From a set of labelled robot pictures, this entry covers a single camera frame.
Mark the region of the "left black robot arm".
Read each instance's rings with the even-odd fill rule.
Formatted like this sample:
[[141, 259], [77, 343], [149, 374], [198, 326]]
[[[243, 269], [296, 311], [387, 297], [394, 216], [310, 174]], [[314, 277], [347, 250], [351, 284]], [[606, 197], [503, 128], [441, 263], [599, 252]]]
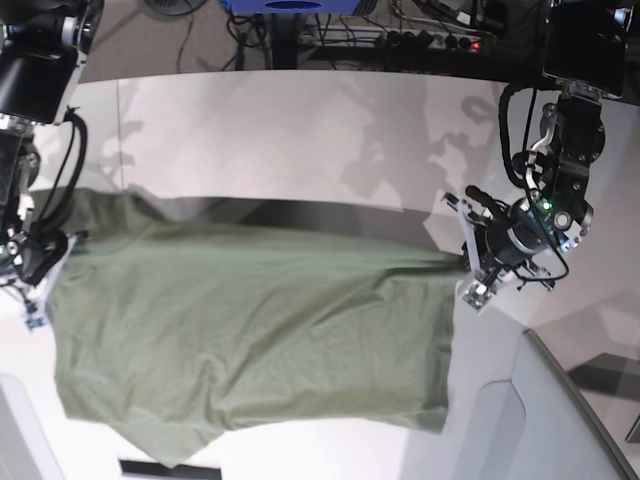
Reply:
[[[553, 1], [546, 16], [540, 80], [513, 82], [499, 99], [499, 139], [511, 184], [523, 197], [507, 204], [469, 185], [444, 199], [464, 232], [466, 276], [459, 298], [482, 312], [499, 291], [539, 284], [553, 291], [566, 272], [536, 263], [548, 252], [560, 262], [589, 233], [594, 210], [586, 199], [591, 165], [606, 130], [602, 102], [623, 95], [626, 51], [635, 1]], [[556, 90], [542, 108], [540, 139], [510, 149], [508, 107], [514, 94]]]

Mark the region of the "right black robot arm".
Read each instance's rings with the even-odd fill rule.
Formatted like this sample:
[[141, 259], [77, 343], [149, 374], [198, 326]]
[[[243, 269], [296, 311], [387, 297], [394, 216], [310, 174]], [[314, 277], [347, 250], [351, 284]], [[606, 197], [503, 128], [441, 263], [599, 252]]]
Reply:
[[[29, 329], [46, 322], [31, 298], [73, 248], [64, 232], [87, 150], [86, 122], [69, 105], [86, 66], [104, 4], [101, 1], [4, 1], [1, 4], [1, 287], [14, 291]], [[43, 205], [31, 188], [42, 157], [34, 144], [42, 125], [71, 126], [79, 148], [69, 183], [54, 185]]]

